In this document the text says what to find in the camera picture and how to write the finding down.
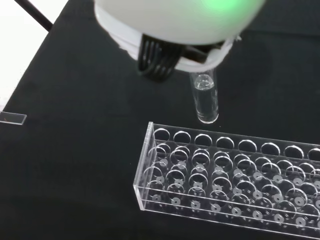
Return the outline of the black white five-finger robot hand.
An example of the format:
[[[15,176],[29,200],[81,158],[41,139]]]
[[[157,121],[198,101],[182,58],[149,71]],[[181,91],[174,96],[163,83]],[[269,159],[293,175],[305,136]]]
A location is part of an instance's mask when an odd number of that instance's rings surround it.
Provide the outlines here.
[[[138,73],[164,81],[174,71],[216,68],[263,0],[96,0],[99,25],[136,61]]]

